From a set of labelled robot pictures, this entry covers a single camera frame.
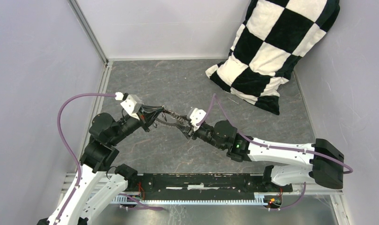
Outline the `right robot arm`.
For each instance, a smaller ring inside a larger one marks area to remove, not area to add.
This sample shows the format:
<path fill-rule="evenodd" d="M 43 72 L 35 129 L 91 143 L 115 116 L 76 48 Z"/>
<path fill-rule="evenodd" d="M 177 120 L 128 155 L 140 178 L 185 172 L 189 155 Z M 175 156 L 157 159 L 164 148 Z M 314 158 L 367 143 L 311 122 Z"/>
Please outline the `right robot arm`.
<path fill-rule="evenodd" d="M 330 189 L 343 188 L 344 155 L 329 141 L 317 138 L 314 143 L 288 144 L 242 136 L 227 120 L 214 126 L 188 124 L 180 127 L 188 139 L 201 139 L 236 162 L 269 161 L 262 177 L 262 187 L 274 191 L 293 183 L 316 183 Z"/>

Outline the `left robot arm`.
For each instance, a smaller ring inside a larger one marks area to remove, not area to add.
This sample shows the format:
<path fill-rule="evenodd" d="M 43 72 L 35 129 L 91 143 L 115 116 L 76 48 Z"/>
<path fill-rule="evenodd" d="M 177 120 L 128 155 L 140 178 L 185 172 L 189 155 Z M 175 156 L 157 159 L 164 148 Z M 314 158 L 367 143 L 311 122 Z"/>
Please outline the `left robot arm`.
<path fill-rule="evenodd" d="M 141 105 L 138 118 L 125 115 L 116 121 L 106 112 L 95 116 L 89 129 L 89 143 L 79 160 L 81 170 L 76 173 L 76 181 L 53 214 L 39 220 L 38 224 L 91 225 L 119 193 L 134 190 L 138 185 L 137 171 L 122 164 L 110 180 L 91 196 L 119 153 L 116 145 L 139 128 L 148 132 L 163 111 L 162 106 Z"/>

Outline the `metal disc with key rings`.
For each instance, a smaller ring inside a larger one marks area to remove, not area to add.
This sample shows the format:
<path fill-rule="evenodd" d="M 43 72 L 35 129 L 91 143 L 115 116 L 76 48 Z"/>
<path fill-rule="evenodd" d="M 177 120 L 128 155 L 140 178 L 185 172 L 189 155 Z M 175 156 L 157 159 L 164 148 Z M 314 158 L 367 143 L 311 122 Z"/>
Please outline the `metal disc with key rings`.
<path fill-rule="evenodd" d="M 167 115 L 173 119 L 174 121 L 168 121 Z M 188 125 L 189 120 L 186 116 L 179 115 L 176 112 L 173 112 L 169 109 L 164 109 L 162 113 L 160 114 L 161 118 L 157 117 L 156 122 L 168 127 L 174 127 L 174 128 L 183 128 Z"/>

